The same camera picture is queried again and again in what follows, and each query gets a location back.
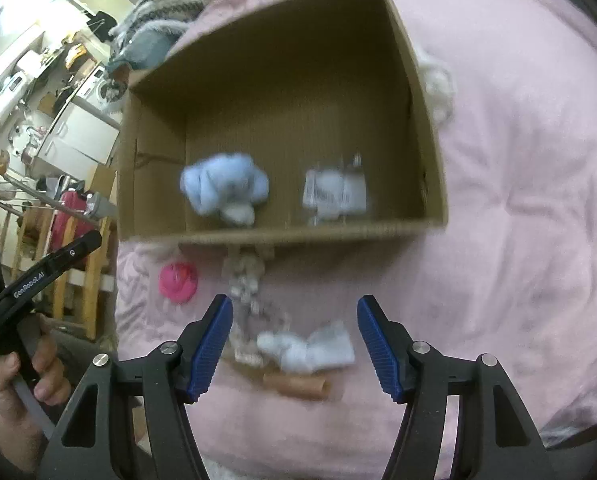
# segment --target cabinet door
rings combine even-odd
[[[50,139],[39,154],[46,163],[78,180],[85,180],[98,165],[95,160],[69,146],[62,139]]]
[[[118,130],[83,108],[70,104],[56,125],[56,138],[85,155],[107,164]]]

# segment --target brown roll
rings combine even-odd
[[[281,395],[307,400],[325,400],[332,389],[330,381],[326,377],[318,375],[269,372],[263,375],[262,383]]]

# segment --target washing machine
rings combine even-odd
[[[100,65],[96,66],[76,92],[73,102],[108,124],[120,128],[123,112],[105,113],[104,111],[108,106],[105,95],[110,89],[110,83],[105,75],[105,69]]]

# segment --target metal screw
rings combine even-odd
[[[496,366],[498,364],[498,360],[492,354],[483,354],[481,360],[485,366]]]
[[[430,351],[430,345],[425,341],[415,341],[412,345],[412,350],[417,354],[427,354]]]
[[[93,360],[92,362],[94,363],[94,366],[105,366],[108,361],[110,360],[110,356],[107,354],[98,354]]]
[[[178,351],[178,343],[176,341],[165,341],[161,345],[161,353],[165,355],[173,354]]]

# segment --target bed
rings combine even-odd
[[[171,53],[274,1],[212,2]],[[394,1],[413,40],[456,82],[439,130],[450,222],[411,239],[277,251],[261,297],[303,335],[341,319],[357,362],[337,376],[342,393],[331,402],[279,397],[219,364],[188,412],[197,444],[257,478],[381,477],[402,410],[381,392],[355,328],[364,294],[445,355],[495,354],[546,443],[597,423],[597,26],[569,0]],[[199,271],[182,306],[158,293],[158,272],[179,251]],[[143,356],[198,319],[226,289],[224,256],[122,242],[119,356]],[[456,409],[451,402],[439,478]]]

